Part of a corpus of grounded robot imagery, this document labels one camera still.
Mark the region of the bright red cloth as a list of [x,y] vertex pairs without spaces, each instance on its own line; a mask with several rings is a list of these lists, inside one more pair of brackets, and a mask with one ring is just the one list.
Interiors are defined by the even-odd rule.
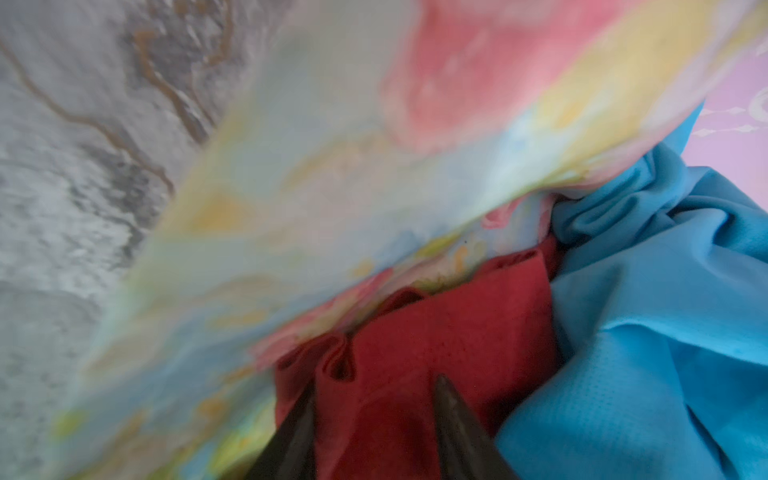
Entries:
[[497,432],[559,368],[550,282],[560,258],[548,237],[486,261],[450,290],[401,289],[356,332],[322,335],[282,357],[276,418],[313,387],[317,477],[438,478],[439,375]]

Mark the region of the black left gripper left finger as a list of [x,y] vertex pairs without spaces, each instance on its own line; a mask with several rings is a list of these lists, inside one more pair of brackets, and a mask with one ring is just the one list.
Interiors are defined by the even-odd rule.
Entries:
[[315,479],[314,435],[315,392],[310,383],[243,479]]

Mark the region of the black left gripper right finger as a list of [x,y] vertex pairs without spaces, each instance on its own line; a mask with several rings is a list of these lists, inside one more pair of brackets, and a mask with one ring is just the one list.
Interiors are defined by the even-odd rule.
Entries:
[[440,475],[449,480],[518,480],[453,383],[439,375],[433,414]]

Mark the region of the floral pastel cloth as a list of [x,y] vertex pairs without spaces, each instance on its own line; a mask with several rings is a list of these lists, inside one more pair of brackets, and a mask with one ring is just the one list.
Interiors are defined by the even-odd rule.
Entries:
[[763,1],[300,1],[122,286],[47,479],[212,479],[274,365],[539,242],[767,33]]

